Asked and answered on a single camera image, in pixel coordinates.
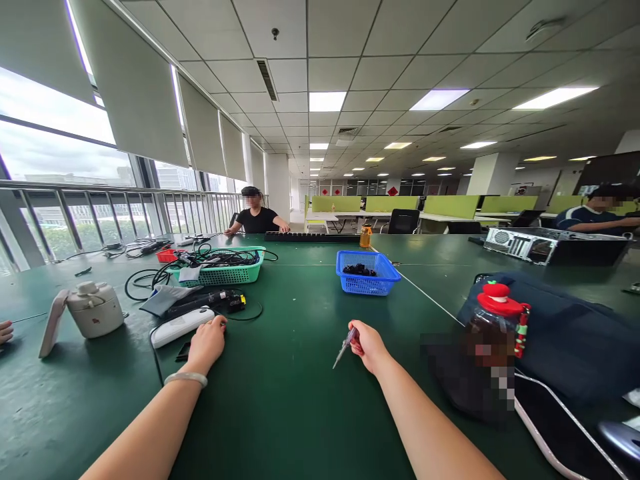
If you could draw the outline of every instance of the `office chair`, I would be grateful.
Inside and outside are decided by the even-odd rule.
[[[448,233],[482,233],[480,222],[447,222]]]
[[[540,217],[544,210],[522,210],[520,215],[516,217],[510,224],[510,227],[526,228],[530,227],[534,220]]]
[[[389,226],[387,233],[415,233],[419,221],[420,212],[418,210],[393,209],[391,219],[380,227],[380,233],[386,225]]]

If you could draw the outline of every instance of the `hand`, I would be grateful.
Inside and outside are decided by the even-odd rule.
[[[189,359],[181,371],[196,372],[206,376],[225,348],[226,330],[227,319],[222,315],[217,315],[213,320],[200,325],[191,338]]]
[[[362,358],[367,370],[376,375],[377,368],[391,356],[382,342],[382,337],[376,329],[371,328],[360,320],[351,320],[349,330],[358,329],[358,333],[351,341],[351,351]]]
[[[0,323],[0,345],[4,342],[8,342],[13,338],[13,327],[11,326],[11,321],[7,320],[6,322]]]

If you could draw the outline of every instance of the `dark blue cloth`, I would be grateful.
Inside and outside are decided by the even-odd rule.
[[[555,218],[555,227],[558,230],[568,230],[574,225],[579,223],[602,223],[608,221],[620,220],[624,217],[619,217],[615,213],[611,212],[596,212],[585,205],[580,207],[572,207],[564,210],[564,212],[558,213]],[[592,231],[590,233],[604,233],[606,235],[622,235],[625,232],[623,227],[602,229],[598,231]]]

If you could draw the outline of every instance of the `person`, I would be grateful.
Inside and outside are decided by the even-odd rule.
[[[238,214],[231,228],[225,230],[226,236],[236,234],[242,227],[245,228],[245,233],[264,233],[278,229],[285,233],[291,231],[289,224],[276,212],[263,206],[262,192],[258,188],[244,187],[241,193],[249,208]]]
[[[225,347],[226,321],[218,315],[198,327],[180,372],[208,373]],[[380,384],[416,479],[504,480],[392,358],[380,334],[358,320],[352,328],[351,351]],[[81,480],[168,478],[200,390],[195,380],[168,382]]]
[[[587,196],[587,202],[560,213],[555,219],[558,230],[582,233],[622,235],[640,227],[640,217],[621,217],[608,210],[619,207],[624,201],[632,201],[635,189],[627,185],[603,185]]]

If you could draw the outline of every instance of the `man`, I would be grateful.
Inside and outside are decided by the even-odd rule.
[[[608,210],[637,196],[636,189],[628,185],[603,185],[587,196],[588,202],[558,214],[555,227],[582,233],[622,235],[640,227],[640,217],[621,217]]]

